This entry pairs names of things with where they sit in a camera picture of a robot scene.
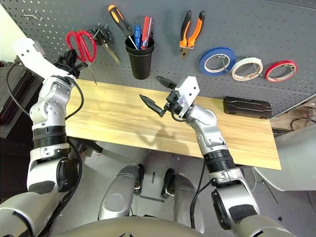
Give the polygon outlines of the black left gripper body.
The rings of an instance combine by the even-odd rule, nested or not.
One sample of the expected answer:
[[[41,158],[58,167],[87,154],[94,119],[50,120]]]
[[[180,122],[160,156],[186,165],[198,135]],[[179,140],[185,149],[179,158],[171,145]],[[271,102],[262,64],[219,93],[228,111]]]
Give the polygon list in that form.
[[[79,77],[80,72],[75,70],[75,65],[67,65],[64,61],[64,55],[60,55],[57,60],[53,62],[53,65],[57,67],[58,69],[62,69],[66,72],[68,72],[70,75],[74,76],[75,78]]]

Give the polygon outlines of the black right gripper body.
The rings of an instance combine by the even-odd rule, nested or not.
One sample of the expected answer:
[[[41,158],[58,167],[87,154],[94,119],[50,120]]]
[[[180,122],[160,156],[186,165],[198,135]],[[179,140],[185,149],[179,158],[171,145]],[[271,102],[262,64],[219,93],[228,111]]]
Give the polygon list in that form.
[[[164,105],[164,108],[162,110],[162,114],[165,114],[167,111],[173,113],[173,114],[180,114],[183,107],[183,98],[177,94],[177,91],[172,90],[168,97],[166,98],[167,102]]]

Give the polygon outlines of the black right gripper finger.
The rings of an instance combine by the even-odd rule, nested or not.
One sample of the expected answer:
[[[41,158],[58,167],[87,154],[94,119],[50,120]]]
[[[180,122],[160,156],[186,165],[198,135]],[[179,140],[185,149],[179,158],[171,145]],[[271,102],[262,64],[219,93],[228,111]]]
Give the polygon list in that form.
[[[161,107],[159,107],[155,101],[153,101],[152,99],[150,99],[147,96],[144,96],[142,94],[139,94],[139,97],[141,98],[141,100],[145,103],[145,105],[150,108],[152,111],[154,111],[155,113],[157,113],[160,117],[163,117],[166,109],[163,109]]]
[[[165,77],[162,76],[156,76],[155,79],[164,87],[169,88],[171,90],[175,89],[175,87],[177,86],[177,84],[175,82],[173,82],[170,79],[167,79]]]

